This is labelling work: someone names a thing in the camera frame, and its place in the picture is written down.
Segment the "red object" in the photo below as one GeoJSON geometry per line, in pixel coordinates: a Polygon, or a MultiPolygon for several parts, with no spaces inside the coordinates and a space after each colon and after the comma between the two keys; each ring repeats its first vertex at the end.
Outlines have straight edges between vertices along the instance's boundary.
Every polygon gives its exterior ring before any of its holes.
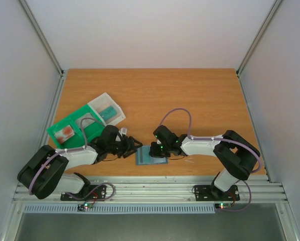
{"type": "Polygon", "coordinates": [[[64,127],[63,130],[62,130],[62,133],[65,136],[69,136],[73,133],[73,129],[71,127],[64,127]]]}
{"type": "Polygon", "coordinates": [[[58,143],[62,144],[64,142],[64,137],[57,138],[58,143]]]}
{"type": "Polygon", "coordinates": [[[94,194],[94,201],[93,201],[93,204],[95,204],[95,201],[96,201],[96,199],[98,198],[98,194],[96,194],[95,192],[92,192],[92,194],[94,194]]]}

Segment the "white plastic container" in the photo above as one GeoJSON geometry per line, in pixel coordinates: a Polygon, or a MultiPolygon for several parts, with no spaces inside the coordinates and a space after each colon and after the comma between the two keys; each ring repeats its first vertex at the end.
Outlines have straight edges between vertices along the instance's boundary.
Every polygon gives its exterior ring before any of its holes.
{"type": "Polygon", "coordinates": [[[96,97],[94,100],[90,101],[88,105],[103,120],[105,125],[115,126],[125,119],[125,115],[121,107],[117,103],[115,103],[114,100],[107,93],[103,93],[99,97],[96,97]],[[116,114],[113,117],[104,120],[101,114],[108,107],[113,107],[116,111],[116,114]]]}

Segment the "green block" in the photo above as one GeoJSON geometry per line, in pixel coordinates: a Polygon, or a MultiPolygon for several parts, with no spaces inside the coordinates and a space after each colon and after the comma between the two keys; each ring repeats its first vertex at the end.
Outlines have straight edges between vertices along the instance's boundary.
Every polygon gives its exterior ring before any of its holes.
{"type": "MultiPolygon", "coordinates": [[[[95,118],[102,123],[102,120],[95,114],[95,112],[90,108],[90,106],[86,104],[85,106],[68,115],[61,121],[47,128],[48,134],[50,135],[53,142],[58,148],[75,148],[84,145],[84,138],[83,133],[80,130],[79,119],[84,117],[85,115],[87,115],[87,117],[95,118]],[[58,135],[58,133],[67,126],[70,126],[75,134],[69,139],[67,139],[65,142],[59,143],[57,137],[55,137],[55,134],[58,135]]],[[[83,121],[84,132],[86,134],[88,142],[101,135],[104,129],[104,126],[101,123],[93,122],[92,120],[83,121]]]]}

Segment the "green plastic tray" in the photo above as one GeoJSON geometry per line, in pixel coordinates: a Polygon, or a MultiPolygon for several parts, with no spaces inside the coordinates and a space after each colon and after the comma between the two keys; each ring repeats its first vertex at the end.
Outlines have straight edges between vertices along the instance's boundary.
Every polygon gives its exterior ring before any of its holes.
{"type": "MultiPolygon", "coordinates": [[[[75,123],[75,121],[85,114],[91,114],[93,118],[97,119],[98,121],[102,122],[102,120],[95,114],[95,112],[91,109],[89,105],[85,105],[78,109],[77,111],[73,112],[72,114],[68,115],[61,121],[57,122],[56,124],[52,125],[51,127],[47,128],[47,132],[52,138],[55,145],[60,148],[75,148],[75,147],[81,147],[84,145],[84,138],[83,133],[80,130],[79,125],[75,123]],[[55,138],[54,134],[62,130],[66,126],[71,126],[71,128],[74,130],[75,135],[70,137],[68,140],[66,140],[64,143],[58,143],[57,139],[55,138]]],[[[84,128],[84,132],[86,134],[88,142],[90,142],[92,139],[99,137],[104,129],[104,126],[101,125],[101,123],[94,122],[84,128]]]]}

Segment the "black mounting plate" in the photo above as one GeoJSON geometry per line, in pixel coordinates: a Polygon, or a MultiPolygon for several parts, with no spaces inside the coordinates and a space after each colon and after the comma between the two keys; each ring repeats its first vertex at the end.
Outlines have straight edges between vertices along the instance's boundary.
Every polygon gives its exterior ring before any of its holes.
{"type": "MultiPolygon", "coordinates": [[[[90,185],[88,193],[93,188],[95,188],[96,186],[97,185],[90,185]]],[[[96,188],[93,192],[95,192],[98,195],[98,197],[96,198],[96,200],[105,198],[105,196],[106,196],[106,185],[102,185],[102,186],[96,188]]],[[[73,196],[81,198],[80,196],[78,196],[78,194],[73,194],[73,196]]],[[[94,194],[91,193],[86,198],[80,199],[80,201],[87,201],[87,200],[93,200],[93,199],[94,199],[94,194]]],[[[74,198],[72,198],[71,196],[69,196],[68,194],[65,193],[65,194],[61,194],[61,201],[78,201],[78,200],[75,200],[74,198]]]]}
{"type": "MultiPolygon", "coordinates": [[[[210,185],[195,185],[192,189],[192,192],[195,195],[196,201],[223,201],[224,202],[224,201],[233,200],[233,198],[229,195],[225,195],[220,200],[216,200],[216,198],[210,192],[210,185]]],[[[234,195],[236,201],[240,200],[238,187],[236,185],[232,185],[228,190],[228,192],[234,195]]]]}

